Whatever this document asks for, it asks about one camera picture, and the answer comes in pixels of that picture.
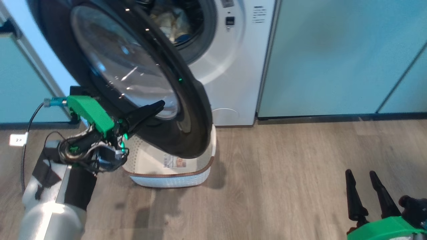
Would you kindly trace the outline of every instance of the blue connector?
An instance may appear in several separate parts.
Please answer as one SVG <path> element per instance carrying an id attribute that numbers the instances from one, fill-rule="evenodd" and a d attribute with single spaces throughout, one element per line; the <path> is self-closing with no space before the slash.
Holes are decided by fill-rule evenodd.
<path id="1" fill-rule="evenodd" d="M 45 98 L 43 101 L 43 104 L 45 108 L 48 108 L 51 106 L 65 107 L 67 106 L 67 98 L 66 97 Z"/>

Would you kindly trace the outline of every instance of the cabinet panel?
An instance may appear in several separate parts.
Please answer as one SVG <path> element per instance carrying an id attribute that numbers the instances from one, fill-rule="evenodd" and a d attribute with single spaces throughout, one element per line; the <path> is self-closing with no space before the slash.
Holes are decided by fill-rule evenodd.
<path id="1" fill-rule="evenodd" d="M 0 124 L 26 123 L 44 98 L 52 93 L 11 34 L 0 35 Z M 34 122 L 67 122 L 59 107 L 42 108 Z"/>
<path id="2" fill-rule="evenodd" d="M 421 0 L 284 0 L 259 117 L 374 113 L 427 39 Z"/>
<path id="3" fill-rule="evenodd" d="M 427 52 L 415 62 L 380 113 L 427 112 Z"/>

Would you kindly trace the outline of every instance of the white washing machine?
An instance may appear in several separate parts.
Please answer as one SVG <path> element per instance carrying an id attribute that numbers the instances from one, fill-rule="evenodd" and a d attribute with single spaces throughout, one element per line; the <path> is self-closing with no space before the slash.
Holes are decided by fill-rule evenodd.
<path id="1" fill-rule="evenodd" d="M 197 6 L 194 0 L 170 1 L 198 8 L 197 16 L 188 17 L 191 38 L 176 48 L 205 86 L 214 124 L 252 125 L 276 0 L 200 0 Z M 12 16 L 19 26 L 20 44 L 54 94 L 68 95 L 77 83 L 44 40 L 26 0 L 2 0 L 0 12 L 3 18 Z"/>

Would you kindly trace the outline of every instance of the wire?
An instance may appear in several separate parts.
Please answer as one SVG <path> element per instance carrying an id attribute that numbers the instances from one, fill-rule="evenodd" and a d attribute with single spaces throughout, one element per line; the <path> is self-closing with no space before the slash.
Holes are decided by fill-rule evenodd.
<path id="1" fill-rule="evenodd" d="M 43 107 L 44 103 L 40 104 L 37 109 L 35 110 L 35 112 L 32 114 L 29 122 L 28 122 L 28 127 L 27 127 L 27 141 L 28 142 L 28 134 L 29 134 L 29 129 L 31 128 L 31 124 L 35 118 L 35 116 L 37 115 L 37 113 L 40 111 L 40 109 Z M 22 148 L 22 161 L 21 161 L 21 190 L 22 190 L 22 194 L 25 192 L 25 150 L 26 150 L 26 143 L 24 144 L 23 148 Z"/>

